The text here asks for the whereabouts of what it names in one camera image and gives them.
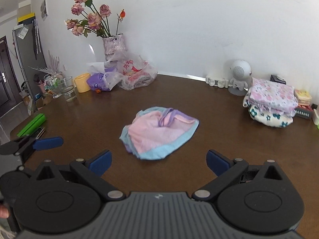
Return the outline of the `person left hand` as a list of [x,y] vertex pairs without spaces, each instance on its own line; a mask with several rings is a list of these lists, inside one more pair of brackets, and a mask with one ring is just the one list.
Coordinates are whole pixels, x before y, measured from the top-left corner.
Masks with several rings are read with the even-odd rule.
[[0,204],[0,218],[8,218],[10,216],[8,208]]

